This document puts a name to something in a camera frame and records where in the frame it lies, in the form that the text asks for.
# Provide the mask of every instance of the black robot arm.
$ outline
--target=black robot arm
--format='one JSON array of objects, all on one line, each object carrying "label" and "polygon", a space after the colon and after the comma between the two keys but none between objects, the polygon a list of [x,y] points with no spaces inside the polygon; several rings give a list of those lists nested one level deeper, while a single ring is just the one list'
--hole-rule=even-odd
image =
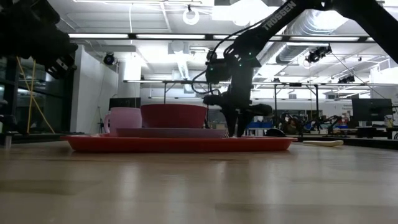
[{"label": "black robot arm", "polygon": [[238,120],[240,137],[253,116],[272,113],[269,105],[251,106],[253,68],[260,67],[257,54],[267,42],[306,9],[335,10],[356,21],[386,52],[398,62],[398,45],[394,44],[398,22],[376,0],[288,0],[273,14],[256,26],[239,35],[224,51],[224,58],[212,58],[206,69],[209,83],[231,79],[228,91],[221,95],[205,96],[203,102],[219,105],[228,125],[229,135],[234,134]]}]

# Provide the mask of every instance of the red bowl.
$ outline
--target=red bowl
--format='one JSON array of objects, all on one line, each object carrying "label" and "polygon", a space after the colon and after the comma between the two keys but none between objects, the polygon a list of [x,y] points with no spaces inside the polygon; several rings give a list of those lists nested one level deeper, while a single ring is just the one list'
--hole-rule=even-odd
[{"label": "red bowl", "polygon": [[207,109],[204,106],[154,104],[141,106],[145,128],[202,128]]}]

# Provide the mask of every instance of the mug handle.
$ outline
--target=mug handle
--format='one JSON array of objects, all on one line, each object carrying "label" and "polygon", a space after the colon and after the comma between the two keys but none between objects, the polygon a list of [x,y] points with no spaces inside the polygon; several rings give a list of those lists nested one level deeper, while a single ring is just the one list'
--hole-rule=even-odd
[{"label": "mug handle", "polygon": [[107,114],[105,115],[105,119],[104,119],[104,129],[105,129],[105,133],[109,134],[111,131],[109,130],[109,119],[110,119],[111,115]]}]

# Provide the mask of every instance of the computer monitor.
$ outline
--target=computer monitor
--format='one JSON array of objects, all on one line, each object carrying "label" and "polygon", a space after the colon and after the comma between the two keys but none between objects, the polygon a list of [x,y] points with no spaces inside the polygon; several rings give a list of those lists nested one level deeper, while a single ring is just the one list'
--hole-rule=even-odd
[{"label": "computer monitor", "polygon": [[384,121],[393,115],[391,99],[352,99],[356,121]]},{"label": "computer monitor", "polygon": [[114,107],[140,108],[141,98],[111,98],[109,100],[109,110]]}]

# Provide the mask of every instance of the pink mug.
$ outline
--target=pink mug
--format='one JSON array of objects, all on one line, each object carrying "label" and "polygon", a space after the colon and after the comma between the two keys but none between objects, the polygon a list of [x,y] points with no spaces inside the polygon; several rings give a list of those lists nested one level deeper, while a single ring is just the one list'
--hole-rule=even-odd
[{"label": "pink mug", "polygon": [[111,113],[105,116],[104,128],[110,136],[116,137],[118,128],[141,128],[142,118],[139,108],[111,108]]}]

